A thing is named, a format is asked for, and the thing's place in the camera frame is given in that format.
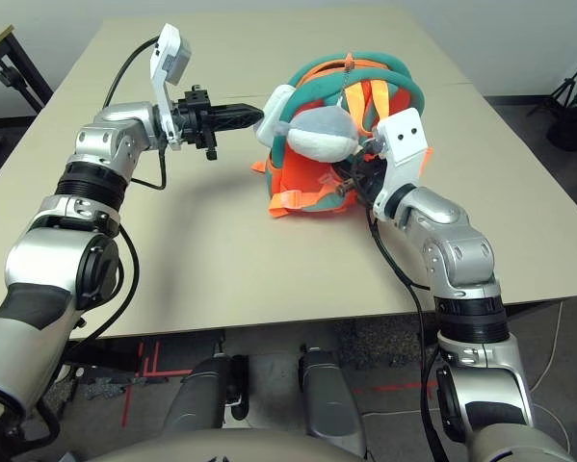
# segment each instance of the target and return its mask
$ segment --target beige table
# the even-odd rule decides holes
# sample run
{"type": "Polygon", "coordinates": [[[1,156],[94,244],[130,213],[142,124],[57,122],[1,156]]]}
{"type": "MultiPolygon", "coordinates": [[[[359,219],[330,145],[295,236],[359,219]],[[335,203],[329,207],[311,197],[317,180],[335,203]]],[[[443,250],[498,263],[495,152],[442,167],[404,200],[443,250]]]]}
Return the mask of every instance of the beige table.
{"type": "MultiPolygon", "coordinates": [[[[491,240],[504,301],[577,295],[577,207],[408,15],[369,12],[371,20],[360,24],[358,9],[282,13],[283,22],[278,13],[107,21],[0,173],[0,302],[8,249],[53,192],[77,130],[97,112],[125,57],[167,20],[194,50],[175,98],[203,84],[215,104],[262,107],[275,85],[320,55],[376,48],[401,57],[426,95],[424,125],[436,149],[423,182],[464,206],[491,240]]],[[[152,98],[144,57],[115,101],[152,98]]],[[[273,220],[264,179],[249,170],[266,148],[250,130],[218,134],[218,141],[214,163],[189,147],[170,152],[164,192],[128,189],[121,216],[139,249],[142,280],[107,335],[413,310],[362,210],[273,220]]],[[[156,162],[155,153],[144,154],[136,176],[155,180],[156,162]]],[[[418,254],[390,227],[383,233],[406,271],[425,281],[418,254]]],[[[131,274],[125,247],[121,253],[131,274]]],[[[118,302],[87,314],[76,336],[90,333],[118,302]]]]}

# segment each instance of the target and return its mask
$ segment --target black electrical cable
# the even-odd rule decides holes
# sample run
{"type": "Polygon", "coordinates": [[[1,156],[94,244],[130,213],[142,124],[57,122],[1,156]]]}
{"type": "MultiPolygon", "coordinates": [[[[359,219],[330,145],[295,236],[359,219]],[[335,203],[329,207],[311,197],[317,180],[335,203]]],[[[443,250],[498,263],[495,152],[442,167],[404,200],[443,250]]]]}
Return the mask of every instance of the black electrical cable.
{"type": "Polygon", "coordinates": [[[416,284],[414,281],[412,281],[412,279],[409,278],[409,276],[407,276],[407,274],[399,267],[397,262],[395,262],[388,249],[382,242],[382,239],[380,238],[380,230],[378,229],[378,221],[376,219],[372,220],[369,208],[365,209],[365,216],[367,218],[367,224],[369,225],[372,238],[374,238],[374,242],[376,243],[378,250],[382,254],[382,257],[384,257],[386,263],[388,263],[388,265],[393,269],[393,272],[395,272],[402,284],[404,284],[410,293],[410,296],[412,297],[412,301],[414,301],[414,305],[416,306],[416,313],[419,319],[419,347],[421,350],[421,421],[423,422],[425,436],[427,437],[428,444],[430,445],[430,451],[432,452],[433,460],[435,462],[449,462],[446,452],[442,447],[442,443],[440,442],[440,438],[438,437],[438,434],[433,427],[432,416],[430,414],[427,397],[427,382],[432,370],[433,361],[438,354],[438,347],[436,348],[436,351],[432,357],[428,360],[427,351],[425,348],[425,321],[423,319],[423,308],[421,306],[421,301],[419,300],[418,296],[416,296],[416,292],[414,292],[414,288],[428,290],[429,287],[416,284]]]}
{"type": "MultiPolygon", "coordinates": [[[[107,108],[111,104],[111,101],[113,100],[113,96],[115,95],[115,91],[117,90],[118,84],[121,81],[121,79],[123,78],[123,75],[125,74],[125,71],[127,70],[127,68],[149,46],[157,43],[157,40],[159,37],[160,36],[155,36],[155,37],[147,40],[145,43],[141,44],[138,48],[136,48],[132,52],[132,54],[127,58],[127,60],[125,60],[125,63],[123,63],[121,68],[118,70],[117,75],[115,76],[115,80],[113,80],[111,87],[108,89],[108,93],[106,94],[106,99],[104,99],[104,104],[102,105],[102,109],[107,108]]],[[[149,183],[145,180],[139,180],[138,178],[132,178],[132,183],[146,186],[147,188],[151,188],[151,189],[157,190],[157,191],[161,191],[161,190],[166,188],[166,176],[167,175],[166,175],[166,157],[165,157],[165,154],[166,154],[167,145],[168,145],[168,142],[166,140],[166,134],[164,134],[164,132],[162,132],[162,135],[160,136],[160,140],[159,140],[159,146],[158,146],[158,158],[159,158],[159,162],[160,162],[160,176],[161,176],[160,185],[154,185],[154,184],[149,183]]]]}
{"type": "Polygon", "coordinates": [[[158,159],[160,161],[160,184],[159,185],[154,185],[153,183],[148,183],[145,180],[139,180],[138,178],[132,178],[132,183],[137,183],[139,185],[143,185],[146,186],[148,188],[151,188],[153,190],[157,190],[157,191],[161,191],[163,189],[166,188],[166,148],[168,146],[168,140],[166,139],[166,134],[164,132],[162,132],[162,135],[160,135],[160,140],[159,142],[159,146],[158,146],[158,150],[157,150],[157,156],[158,159]]]}
{"type": "Polygon", "coordinates": [[[123,74],[125,74],[125,71],[127,70],[127,68],[138,57],[138,55],[143,53],[149,46],[155,44],[159,37],[160,36],[155,36],[154,38],[150,38],[145,43],[141,44],[138,48],[136,48],[132,52],[132,54],[127,58],[127,60],[125,60],[125,63],[123,63],[121,68],[118,70],[117,75],[115,76],[115,80],[113,80],[113,84],[111,85],[110,89],[108,90],[108,94],[106,95],[106,99],[104,100],[104,105],[102,106],[102,109],[107,108],[111,104],[113,96],[115,95],[115,90],[117,89],[117,86],[118,86],[119,82],[121,81],[123,74]]]}
{"type": "Polygon", "coordinates": [[[384,257],[384,260],[386,260],[386,263],[388,263],[389,267],[393,269],[393,272],[397,275],[402,284],[404,284],[405,286],[414,287],[416,289],[422,289],[424,291],[428,291],[430,289],[428,286],[417,284],[412,279],[410,279],[410,277],[400,268],[395,259],[391,256],[390,252],[382,242],[382,238],[380,237],[380,230],[378,229],[378,219],[375,218],[374,220],[372,220],[369,209],[365,209],[365,217],[367,218],[367,224],[369,225],[369,230],[372,234],[372,238],[374,238],[374,242],[376,243],[378,250],[382,254],[382,257],[384,257]]]}
{"type": "Polygon", "coordinates": [[[117,308],[116,312],[106,320],[102,325],[100,325],[97,329],[93,331],[93,333],[87,337],[86,339],[82,340],[78,344],[74,345],[68,352],[68,357],[73,357],[72,354],[76,351],[79,351],[83,347],[87,346],[89,343],[97,339],[100,335],[102,335],[106,329],[108,329],[113,323],[123,314],[125,309],[129,306],[134,298],[134,294],[136,293],[136,289],[138,288],[138,282],[141,277],[141,266],[138,260],[138,253],[136,252],[136,247],[134,243],[132,243],[132,239],[125,231],[123,225],[119,226],[119,232],[123,237],[123,240],[127,244],[127,248],[132,255],[132,267],[134,268],[133,275],[132,275],[132,284],[130,285],[130,290],[128,291],[127,295],[125,296],[125,300],[121,303],[119,308],[117,308]]]}

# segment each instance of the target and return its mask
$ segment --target metal stand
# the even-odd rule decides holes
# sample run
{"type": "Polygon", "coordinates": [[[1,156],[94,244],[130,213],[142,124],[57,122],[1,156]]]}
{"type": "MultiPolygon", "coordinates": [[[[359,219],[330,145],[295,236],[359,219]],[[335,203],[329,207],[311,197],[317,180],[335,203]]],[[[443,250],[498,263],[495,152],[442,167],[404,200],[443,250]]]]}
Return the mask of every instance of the metal stand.
{"type": "Polygon", "coordinates": [[[575,80],[576,78],[577,78],[577,71],[573,74],[572,77],[564,79],[564,81],[560,84],[560,86],[557,87],[555,90],[553,90],[553,92],[549,96],[547,96],[542,102],[540,102],[538,105],[532,108],[530,112],[527,114],[527,116],[531,116],[540,109],[548,109],[551,111],[555,111],[557,113],[559,105],[558,99],[564,94],[565,91],[567,91],[567,94],[566,98],[564,99],[563,109],[566,109],[566,107],[568,106],[568,100],[570,99],[570,95],[573,93],[575,85],[577,84],[577,81],[575,80]]]}
{"type": "Polygon", "coordinates": [[[17,90],[33,110],[39,113],[52,96],[53,91],[12,33],[7,34],[0,42],[0,66],[0,82],[6,87],[17,90]],[[6,65],[2,60],[4,56],[8,56],[14,66],[6,65]],[[39,101],[27,90],[27,82],[38,95],[39,101]]]}

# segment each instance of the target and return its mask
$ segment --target white bracket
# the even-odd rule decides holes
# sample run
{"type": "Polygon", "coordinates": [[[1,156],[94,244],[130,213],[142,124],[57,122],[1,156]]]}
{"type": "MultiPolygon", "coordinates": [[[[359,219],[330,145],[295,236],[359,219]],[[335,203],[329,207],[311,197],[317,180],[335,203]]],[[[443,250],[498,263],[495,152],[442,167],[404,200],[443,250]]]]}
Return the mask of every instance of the white bracket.
{"type": "Polygon", "coordinates": [[[176,27],[165,24],[151,55],[151,85],[157,99],[162,130],[173,150],[180,148],[180,133],[172,119],[172,102],[166,83],[179,83],[191,56],[190,43],[181,37],[176,27]]]}
{"type": "Polygon", "coordinates": [[[384,184],[374,200],[374,216],[387,221],[384,209],[393,193],[408,183],[419,186],[419,173],[428,149],[421,117],[409,108],[381,120],[376,138],[384,146],[379,156],[386,159],[384,184]]]}

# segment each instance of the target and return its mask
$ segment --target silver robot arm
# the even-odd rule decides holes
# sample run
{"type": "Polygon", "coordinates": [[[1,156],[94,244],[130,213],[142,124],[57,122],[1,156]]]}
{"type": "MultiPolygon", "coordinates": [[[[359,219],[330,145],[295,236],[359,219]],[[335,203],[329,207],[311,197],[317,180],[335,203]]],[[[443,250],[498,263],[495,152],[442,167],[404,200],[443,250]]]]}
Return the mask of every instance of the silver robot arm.
{"type": "Polygon", "coordinates": [[[119,209],[141,153],[167,145],[176,150],[186,142],[206,148],[213,160],[217,131],[245,128],[262,117],[246,104],[211,106],[199,87],[169,101],[165,83],[178,82],[189,58],[189,46],[167,24],[151,58],[159,104],[109,106],[85,125],[54,194],[41,202],[10,251],[8,293],[0,306],[0,460],[56,438],[58,424],[41,397],[64,360],[72,329],[116,286],[114,237],[124,233],[119,209]],[[15,429],[34,408],[51,436],[30,442],[15,429]]]}
{"type": "Polygon", "coordinates": [[[489,241],[460,206],[416,186],[428,152],[418,113],[406,110],[381,121],[377,138],[386,172],[373,211],[405,234],[427,270],[446,362],[436,372],[445,433],[467,445],[471,462],[572,461],[533,427],[489,241]]]}

